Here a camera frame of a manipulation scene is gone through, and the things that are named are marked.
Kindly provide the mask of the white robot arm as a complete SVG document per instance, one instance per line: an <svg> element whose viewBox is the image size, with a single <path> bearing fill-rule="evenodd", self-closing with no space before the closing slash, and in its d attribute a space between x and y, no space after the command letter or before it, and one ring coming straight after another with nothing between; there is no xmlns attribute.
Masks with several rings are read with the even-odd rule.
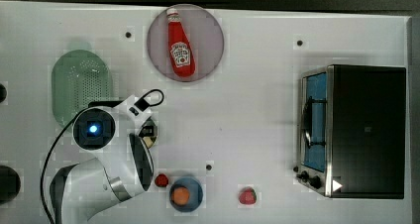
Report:
<svg viewBox="0 0 420 224"><path fill-rule="evenodd" d="M135 95L75 116L72 141L92 158L54 176L50 196L55 224L87 224L101 211L150 188L153 158L140 132L151 116L149 101Z"/></svg>

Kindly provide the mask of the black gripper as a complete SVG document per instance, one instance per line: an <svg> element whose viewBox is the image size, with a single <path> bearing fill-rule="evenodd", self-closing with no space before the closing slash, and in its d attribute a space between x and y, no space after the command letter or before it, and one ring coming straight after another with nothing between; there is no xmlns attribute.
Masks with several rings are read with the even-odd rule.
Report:
<svg viewBox="0 0 420 224"><path fill-rule="evenodd" d="M141 130L141 137L153 137L155 135L155 127L150 126L144 126Z"/></svg>

